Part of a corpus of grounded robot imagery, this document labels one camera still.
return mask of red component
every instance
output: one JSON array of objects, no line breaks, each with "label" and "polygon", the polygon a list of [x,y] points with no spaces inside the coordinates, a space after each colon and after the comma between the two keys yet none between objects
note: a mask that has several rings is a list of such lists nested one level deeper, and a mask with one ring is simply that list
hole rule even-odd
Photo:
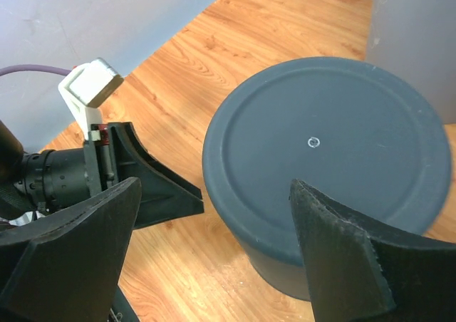
[{"label": "red component", "polygon": [[101,136],[101,145],[109,145],[109,134],[108,134],[108,125],[107,124],[99,124],[98,130],[100,131]]}]

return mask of wooden floor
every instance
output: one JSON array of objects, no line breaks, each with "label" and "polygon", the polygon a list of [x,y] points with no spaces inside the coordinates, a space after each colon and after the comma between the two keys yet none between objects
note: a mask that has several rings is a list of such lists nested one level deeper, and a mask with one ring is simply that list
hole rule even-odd
[{"label": "wooden floor", "polygon": [[[202,142],[226,96],[293,58],[363,59],[370,11],[370,0],[217,0],[128,77],[103,116],[133,121],[152,155],[204,188]],[[447,131],[456,146],[456,128]],[[81,141],[73,124],[49,146]],[[134,232],[120,285],[140,319],[313,321],[309,303],[259,277],[204,198],[205,214]],[[456,242],[455,198],[430,236]]]}]

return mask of white wall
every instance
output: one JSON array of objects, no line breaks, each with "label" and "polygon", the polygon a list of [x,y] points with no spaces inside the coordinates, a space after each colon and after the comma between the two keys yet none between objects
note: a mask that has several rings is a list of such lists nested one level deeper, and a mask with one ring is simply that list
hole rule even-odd
[{"label": "white wall", "polygon": [[[124,76],[214,0],[0,0],[0,67],[42,63],[72,68],[103,57]],[[60,76],[0,78],[0,119],[28,151],[73,118]]]}]

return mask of bucket lid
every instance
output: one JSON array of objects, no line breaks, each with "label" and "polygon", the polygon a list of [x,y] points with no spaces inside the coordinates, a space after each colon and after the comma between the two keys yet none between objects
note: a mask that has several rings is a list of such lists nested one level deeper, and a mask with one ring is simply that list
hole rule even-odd
[{"label": "bucket lid", "polygon": [[247,79],[219,107],[203,149],[209,196],[237,237],[302,264],[292,179],[412,233],[445,202],[451,156],[428,102],[401,79],[344,58],[302,58]]}]

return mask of white plastic bracket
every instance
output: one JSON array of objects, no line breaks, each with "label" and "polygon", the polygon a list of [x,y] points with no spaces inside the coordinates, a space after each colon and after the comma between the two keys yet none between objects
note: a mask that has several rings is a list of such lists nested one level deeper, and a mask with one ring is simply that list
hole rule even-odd
[{"label": "white plastic bracket", "polygon": [[75,67],[58,91],[88,140],[91,125],[103,123],[98,107],[122,84],[123,78],[103,59]]}]

